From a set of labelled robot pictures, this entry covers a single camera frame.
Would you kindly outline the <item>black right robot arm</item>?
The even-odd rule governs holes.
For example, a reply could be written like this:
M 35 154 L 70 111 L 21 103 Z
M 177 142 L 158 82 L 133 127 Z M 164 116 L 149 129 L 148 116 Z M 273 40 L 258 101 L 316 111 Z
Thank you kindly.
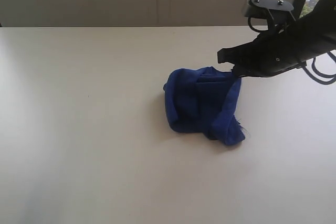
M 293 5 L 284 0 L 247 0 L 248 21 L 264 19 L 266 30 L 251 30 L 258 36 L 251 42 L 223 48 L 218 63 L 233 64 L 238 77 L 273 77 L 306 61 L 335 50 L 335 0 L 319 0 L 307 15 L 295 19 Z

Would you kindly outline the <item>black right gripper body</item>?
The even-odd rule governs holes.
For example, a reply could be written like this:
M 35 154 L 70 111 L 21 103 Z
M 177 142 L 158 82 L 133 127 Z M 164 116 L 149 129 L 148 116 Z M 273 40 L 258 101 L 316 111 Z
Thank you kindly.
M 335 50 L 335 11 L 312 11 L 286 31 L 249 48 L 246 67 L 270 77 L 299 63 Z

